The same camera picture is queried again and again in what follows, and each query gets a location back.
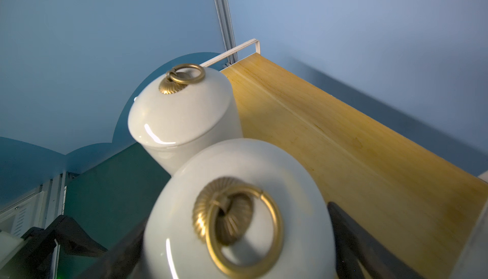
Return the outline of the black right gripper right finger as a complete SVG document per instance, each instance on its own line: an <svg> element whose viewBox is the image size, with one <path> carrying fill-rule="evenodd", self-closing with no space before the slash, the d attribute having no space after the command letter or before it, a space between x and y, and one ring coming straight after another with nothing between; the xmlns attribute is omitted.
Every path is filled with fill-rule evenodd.
<svg viewBox="0 0 488 279"><path fill-rule="evenodd" d="M339 278L421 278L422 276L393 255L340 206L327 204L335 240L335 270Z"/></svg>

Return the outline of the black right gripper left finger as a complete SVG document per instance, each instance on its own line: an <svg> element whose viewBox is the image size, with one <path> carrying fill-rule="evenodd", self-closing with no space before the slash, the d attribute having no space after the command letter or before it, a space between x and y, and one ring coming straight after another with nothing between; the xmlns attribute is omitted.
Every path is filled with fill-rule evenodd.
<svg viewBox="0 0 488 279"><path fill-rule="evenodd" d="M148 218L142 220L110 251L76 278L128 278L141 258Z"/></svg>

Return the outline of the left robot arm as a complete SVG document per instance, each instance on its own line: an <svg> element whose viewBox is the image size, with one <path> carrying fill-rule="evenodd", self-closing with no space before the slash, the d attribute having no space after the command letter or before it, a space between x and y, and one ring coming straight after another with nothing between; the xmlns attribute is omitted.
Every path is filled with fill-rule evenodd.
<svg viewBox="0 0 488 279"><path fill-rule="evenodd" d="M57 246L72 256L101 257L108 250L72 218L58 216L47 228L32 227L1 259L1 278L48 278Z"/></svg>

